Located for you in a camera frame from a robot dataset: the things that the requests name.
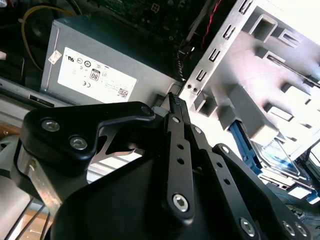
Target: power supply label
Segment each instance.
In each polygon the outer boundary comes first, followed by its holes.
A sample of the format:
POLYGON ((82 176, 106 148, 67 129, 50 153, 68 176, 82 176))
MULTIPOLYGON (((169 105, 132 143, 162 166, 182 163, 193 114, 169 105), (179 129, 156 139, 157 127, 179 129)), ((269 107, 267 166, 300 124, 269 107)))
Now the power supply label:
POLYGON ((127 102, 137 79, 68 47, 58 83, 103 103, 127 102))

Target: power supply unit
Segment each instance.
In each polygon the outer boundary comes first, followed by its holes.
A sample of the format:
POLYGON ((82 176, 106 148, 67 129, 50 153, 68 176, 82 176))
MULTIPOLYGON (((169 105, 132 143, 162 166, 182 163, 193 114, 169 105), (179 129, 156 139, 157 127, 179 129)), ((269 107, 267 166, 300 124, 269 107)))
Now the power supply unit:
POLYGON ((102 12, 52 24, 41 90, 73 105, 140 101, 181 88, 174 49, 102 12))

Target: motherboard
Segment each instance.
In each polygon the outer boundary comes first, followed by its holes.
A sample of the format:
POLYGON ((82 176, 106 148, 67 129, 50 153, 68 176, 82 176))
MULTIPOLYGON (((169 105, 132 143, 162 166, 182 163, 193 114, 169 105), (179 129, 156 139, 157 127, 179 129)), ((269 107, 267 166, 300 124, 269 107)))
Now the motherboard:
POLYGON ((95 0, 131 25, 179 45, 201 10, 192 0, 95 0))

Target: circuit board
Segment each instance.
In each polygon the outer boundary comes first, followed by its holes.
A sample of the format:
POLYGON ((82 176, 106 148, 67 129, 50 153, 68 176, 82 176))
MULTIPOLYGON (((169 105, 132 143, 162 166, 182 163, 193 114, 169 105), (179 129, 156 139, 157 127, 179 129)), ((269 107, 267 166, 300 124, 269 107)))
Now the circuit board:
POLYGON ((191 0, 95 0, 129 23, 173 45, 179 45, 192 24, 191 0))

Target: barcode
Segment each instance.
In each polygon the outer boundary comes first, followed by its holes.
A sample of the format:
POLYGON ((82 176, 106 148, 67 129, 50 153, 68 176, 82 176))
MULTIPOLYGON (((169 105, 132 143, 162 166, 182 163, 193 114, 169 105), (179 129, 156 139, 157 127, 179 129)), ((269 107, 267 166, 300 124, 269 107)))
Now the barcode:
POLYGON ((128 91, 120 88, 118 91, 118 96, 125 99, 128 96, 128 91))

